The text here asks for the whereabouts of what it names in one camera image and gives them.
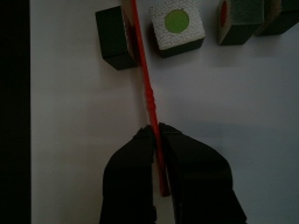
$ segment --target red rod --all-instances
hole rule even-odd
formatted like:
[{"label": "red rod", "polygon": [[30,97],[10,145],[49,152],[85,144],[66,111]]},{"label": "red rod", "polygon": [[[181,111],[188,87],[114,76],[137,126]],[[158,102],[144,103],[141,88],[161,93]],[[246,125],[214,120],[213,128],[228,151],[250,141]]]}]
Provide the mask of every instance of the red rod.
[{"label": "red rod", "polygon": [[156,160],[157,160],[157,172],[158,172],[158,180],[160,180],[160,193],[161,196],[168,196],[169,187],[165,175],[165,165],[164,165],[164,152],[162,152],[162,143],[161,143],[161,136],[158,130],[158,123],[154,113],[154,93],[150,86],[146,63],[145,63],[145,49],[142,44],[142,35],[141,29],[138,24],[138,16],[137,16],[137,8],[136,8],[136,0],[132,0],[132,9],[133,9],[133,20],[134,20],[134,33],[136,33],[136,41],[137,41],[137,49],[140,54],[140,64],[142,68],[142,75],[144,75],[144,98],[145,98],[145,105],[146,105],[146,113],[149,117],[149,122],[153,130],[154,136],[154,143],[156,143]]}]

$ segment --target white wall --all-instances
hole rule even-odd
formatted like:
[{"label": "white wall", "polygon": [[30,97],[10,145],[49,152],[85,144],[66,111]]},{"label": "white wall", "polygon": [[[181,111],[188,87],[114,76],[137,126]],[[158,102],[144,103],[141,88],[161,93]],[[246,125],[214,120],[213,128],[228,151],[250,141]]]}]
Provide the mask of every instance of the white wall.
[{"label": "white wall", "polygon": [[[229,162],[249,224],[299,220],[299,26],[284,35],[216,45],[217,0],[200,1],[200,50],[161,59],[138,0],[160,122]],[[31,0],[31,224],[96,224],[113,152],[146,124],[138,68],[100,58],[94,12],[117,0]],[[157,224],[170,198],[153,197]]]}]

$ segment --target dark edge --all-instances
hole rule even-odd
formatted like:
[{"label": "dark edge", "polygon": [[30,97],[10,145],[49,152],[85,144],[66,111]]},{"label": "dark edge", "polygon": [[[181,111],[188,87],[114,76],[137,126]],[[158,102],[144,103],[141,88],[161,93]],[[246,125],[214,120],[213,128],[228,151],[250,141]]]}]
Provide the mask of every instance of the dark edge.
[{"label": "dark edge", "polygon": [[1,1],[1,222],[31,222],[29,0]]}]

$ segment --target green block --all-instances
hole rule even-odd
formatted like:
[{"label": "green block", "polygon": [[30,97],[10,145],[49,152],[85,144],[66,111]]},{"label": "green block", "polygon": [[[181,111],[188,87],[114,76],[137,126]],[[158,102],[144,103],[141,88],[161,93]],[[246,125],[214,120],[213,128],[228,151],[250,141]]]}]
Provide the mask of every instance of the green block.
[{"label": "green block", "polygon": [[297,0],[264,0],[265,19],[256,30],[257,36],[282,34],[299,22]]},{"label": "green block", "polygon": [[218,45],[242,45],[264,19],[261,0],[218,1]]},{"label": "green block", "polygon": [[170,0],[150,7],[153,33],[161,57],[201,47],[205,34],[194,0]]},{"label": "green block", "polygon": [[117,70],[136,67],[134,34],[121,7],[96,12],[101,57]]}]

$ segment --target green circle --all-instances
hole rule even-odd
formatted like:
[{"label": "green circle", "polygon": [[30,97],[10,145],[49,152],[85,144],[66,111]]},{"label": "green circle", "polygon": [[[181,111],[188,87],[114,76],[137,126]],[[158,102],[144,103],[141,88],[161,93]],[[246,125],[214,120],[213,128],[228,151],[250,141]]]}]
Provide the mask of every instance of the green circle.
[{"label": "green circle", "polygon": [[180,33],[189,25],[189,16],[182,10],[172,10],[164,18],[164,27],[168,32]]}]

